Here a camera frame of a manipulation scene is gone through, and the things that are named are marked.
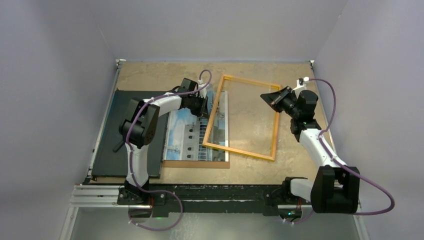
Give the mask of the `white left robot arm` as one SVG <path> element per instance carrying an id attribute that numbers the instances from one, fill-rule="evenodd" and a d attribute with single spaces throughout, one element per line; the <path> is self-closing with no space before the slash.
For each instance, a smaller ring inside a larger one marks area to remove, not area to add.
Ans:
<path id="1" fill-rule="evenodd" d="M 209 81 L 202 79 L 184 78 L 179 86 L 162 95 L 130 100 L 118 130 L 127 150 L 124 190 L 136 204 L 142 205 L 149 199 L 148 151 L 159 117 L 180 109 L 188 109 L 196 117 L 207 117 L 209 85 Z"/>

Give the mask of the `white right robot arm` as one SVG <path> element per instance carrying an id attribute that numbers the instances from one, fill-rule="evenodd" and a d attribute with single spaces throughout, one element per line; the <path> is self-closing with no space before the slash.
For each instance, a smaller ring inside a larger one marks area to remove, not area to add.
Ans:
<path id="1" fill-rule="evenodd" d="M 316 213 L 356 213 L 360 172 L 340 160 L 324 138 L 322 128 L 315 119 L 318 95 L 311 90 L 301 90 L 296 94 L 287 86 L 276 92 L 263 93 L 260 98 L 275 112 L 290 116 L 291 133 L 317 166 L 314 181 L 300 177 L 287 178 L 289 185 L 280 191 L 282 200 L 292 204 L 302 198 L 311 203 Z"/>

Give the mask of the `building and sky photo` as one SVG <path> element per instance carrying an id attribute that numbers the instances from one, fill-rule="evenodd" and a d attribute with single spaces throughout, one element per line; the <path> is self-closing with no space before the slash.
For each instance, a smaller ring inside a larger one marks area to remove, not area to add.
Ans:
<path id="1" fill-rule="evenodd" d="M 210 131 L 209 143 L 229 146 L 228 92 L 222 91 Z M 229 153 L 203 146 L 207 117 L 196 117 L 187 108 L 168 115 L 163 159 L 167 161 L 229 162 Z"/>

